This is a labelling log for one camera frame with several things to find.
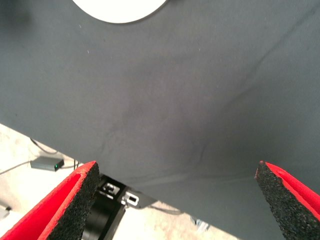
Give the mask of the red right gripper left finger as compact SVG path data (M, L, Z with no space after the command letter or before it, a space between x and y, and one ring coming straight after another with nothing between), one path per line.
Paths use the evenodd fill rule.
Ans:
M80 240L100 181L95 161L75 169L22 217L3 240Z

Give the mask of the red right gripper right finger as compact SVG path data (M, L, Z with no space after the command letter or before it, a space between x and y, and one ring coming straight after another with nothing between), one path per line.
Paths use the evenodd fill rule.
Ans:
M277 165L260 161L254 177L287 240L320 238L320 195Z

